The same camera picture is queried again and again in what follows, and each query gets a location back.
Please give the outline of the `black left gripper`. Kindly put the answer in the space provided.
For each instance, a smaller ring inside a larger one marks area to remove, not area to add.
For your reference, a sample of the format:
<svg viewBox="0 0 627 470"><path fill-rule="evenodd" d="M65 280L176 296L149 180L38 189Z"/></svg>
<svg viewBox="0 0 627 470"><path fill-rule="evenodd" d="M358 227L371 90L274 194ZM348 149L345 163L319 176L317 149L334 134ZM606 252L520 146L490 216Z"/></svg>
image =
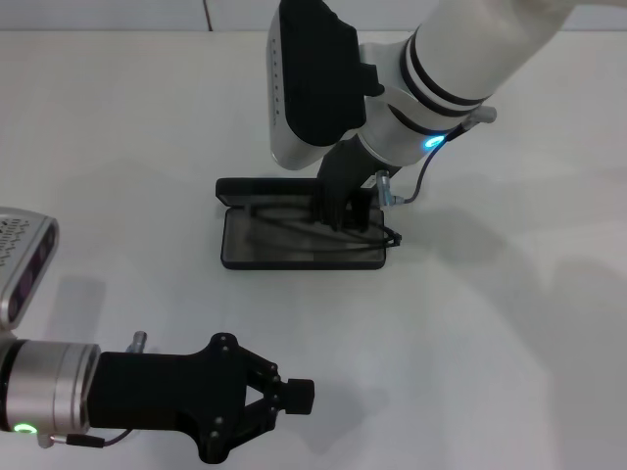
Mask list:
<svg viewBox="0 0 627 470"><path fill-rule="evenodd" d="M314 396L312 380L283 380L275 362L218 333L191 354L101 353L87 416L92 428L183 433L203 462L220 464L231 450L273 431L280 411L312 412L313 399L259 399L244 407L249 389L270 398Z"/></svg>

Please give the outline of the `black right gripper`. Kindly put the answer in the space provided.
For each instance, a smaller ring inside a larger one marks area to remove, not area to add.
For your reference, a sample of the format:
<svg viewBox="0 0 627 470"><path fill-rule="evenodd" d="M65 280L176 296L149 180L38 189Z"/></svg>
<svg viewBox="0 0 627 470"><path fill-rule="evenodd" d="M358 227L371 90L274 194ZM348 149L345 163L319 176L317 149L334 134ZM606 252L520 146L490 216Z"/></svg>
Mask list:
<svg viewBox="0 0 627 470"><path fill-rule="evenodd" d="M361 139L344 140L336 144L322 159L317 173L320 194L312 199L313 218L338 231L343 227L349 197L367 179L387 165L375 158ZM370 193L354 193L351 209L355 228L366 230L369 225Z"/></svg>

